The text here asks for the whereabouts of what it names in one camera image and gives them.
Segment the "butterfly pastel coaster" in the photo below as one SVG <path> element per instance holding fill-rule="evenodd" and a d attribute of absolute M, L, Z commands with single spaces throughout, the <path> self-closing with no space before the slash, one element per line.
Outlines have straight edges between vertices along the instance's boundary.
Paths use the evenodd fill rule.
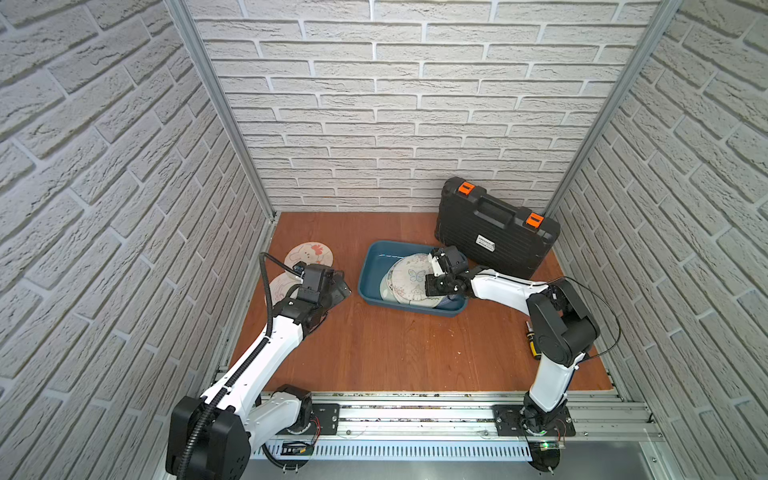
<path fill-rule="evenodd" d="M 432 272 L 428 253 L 416 253 L 399 259 L 393 265 L 392 290 L 398 304 L 436 308 L 447 300 L 446 296 L 428 297 L 425 294 L 425 276 Z"/>

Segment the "teal plastic storage box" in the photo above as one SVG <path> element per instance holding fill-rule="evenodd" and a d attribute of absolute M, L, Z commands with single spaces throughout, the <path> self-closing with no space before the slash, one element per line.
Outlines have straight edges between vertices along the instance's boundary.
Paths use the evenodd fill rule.
<path fill-rule="evenodd" d="M 381 299 L 379 292 L 381 279 L 387 270 L 393 266 L 396 261 L 416 253 L 429 254 L 433 248 L 433 246 L 396 241 L 374 242 L 368 249 L 368 253 L 360 273 L 358 282 L 358 291 L 360 296 L 370 305 L 442 317 L 457 316 L 466 308 L 468 303 L 468 299 L 466 297 L 446 296 L 447 300 L 438 305 L 436 308 L 406 306 L 402 304 L 385 302 Z"/>

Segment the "cream line-art coaster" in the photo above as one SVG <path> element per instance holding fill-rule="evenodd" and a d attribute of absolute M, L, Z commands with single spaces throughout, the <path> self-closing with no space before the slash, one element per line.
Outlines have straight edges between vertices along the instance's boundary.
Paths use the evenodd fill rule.
<path fill-rule="evenodd" d="M 399 301 L 392 290 L 392 273 L 394 266 L 391 266 L 381 279 L 379 292 L 381 299 L 385 302 L 398 304 Z"/>

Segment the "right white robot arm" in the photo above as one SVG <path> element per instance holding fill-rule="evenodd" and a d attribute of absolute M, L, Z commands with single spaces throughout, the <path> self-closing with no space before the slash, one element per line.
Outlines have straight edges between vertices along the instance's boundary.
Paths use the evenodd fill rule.
<path fill-rule="evenodd" d="M 471 268 L 455 247 L 434 248 L 425 277 L 429 297 L 460 295 L 488 300 L 529 317 L 540 353 L 535 380 L 524 396 L 521 417 L 532 433 L 544 431 L 567 403 L 567 390 L 580 363 L 600 336 L 600 328 L 566 279 L 533 282 L 491 268 Z"/>

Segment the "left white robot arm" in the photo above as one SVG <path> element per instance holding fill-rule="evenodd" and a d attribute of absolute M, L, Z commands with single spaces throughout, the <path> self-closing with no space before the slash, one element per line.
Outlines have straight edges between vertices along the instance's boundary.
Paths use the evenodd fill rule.
<path fill-rule="evenodd" d="M 264 388 L 284 360 L 346 300 L 345 275 L 322 264 L 298 263 L 299 280 L 276 301 L 264 288 L 266 324 L 234 365 L 200 396 L 183 397 L 170 418 L 165 470 L 178 479 L 238 479 L 253 454 L 284 430 L 317 439 L 322 425 L 310 391 Z"/>

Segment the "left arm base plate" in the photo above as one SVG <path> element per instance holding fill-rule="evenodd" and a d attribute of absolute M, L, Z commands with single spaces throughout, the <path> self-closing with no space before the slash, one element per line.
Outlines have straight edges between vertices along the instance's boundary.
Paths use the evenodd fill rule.
<path fill-rule="evenodd" d="M 334 436 L 338 431 L 340 409 L 338 403 L 315 403 L 311 410 L 302 411 L 297 422 L 284 432 L 305 438 Z"/>

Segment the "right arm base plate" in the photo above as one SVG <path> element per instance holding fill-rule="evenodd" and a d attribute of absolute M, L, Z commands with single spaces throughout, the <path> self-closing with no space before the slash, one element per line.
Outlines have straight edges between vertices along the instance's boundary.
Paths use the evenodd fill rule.
<path fill-rule="evenodd" d="M 550 412 L 541 412 L 535 404 L 497 404 L 491 407 L 497 434 L 500 437 L 576 435 L 573 420 L 565 404 Z"/>

